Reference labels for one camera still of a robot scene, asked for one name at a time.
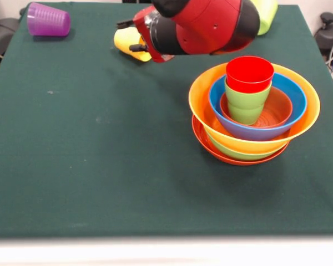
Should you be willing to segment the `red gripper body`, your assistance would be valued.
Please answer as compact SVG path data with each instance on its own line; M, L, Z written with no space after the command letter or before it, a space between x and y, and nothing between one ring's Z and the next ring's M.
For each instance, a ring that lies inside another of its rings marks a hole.
M144 41L140 50L148 52L154 62L165 63L172 60L174 56L158 52L152 42L152 26L157 23L160 17L161 15L154 6L147 6L133 17L133 23Z

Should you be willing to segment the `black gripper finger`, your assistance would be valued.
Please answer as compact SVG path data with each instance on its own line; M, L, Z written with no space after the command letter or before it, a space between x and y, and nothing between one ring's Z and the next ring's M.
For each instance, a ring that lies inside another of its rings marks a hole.
M131 27L133 25L134 25L134 21L132 19L130 19L130 20L118 22L116 24L116 27L117 27L117 29L124 29L124 28Z
M139 53L139 52L146 52L148 53L148 46L143 44L133 44L129 46L129 50L131 52Z

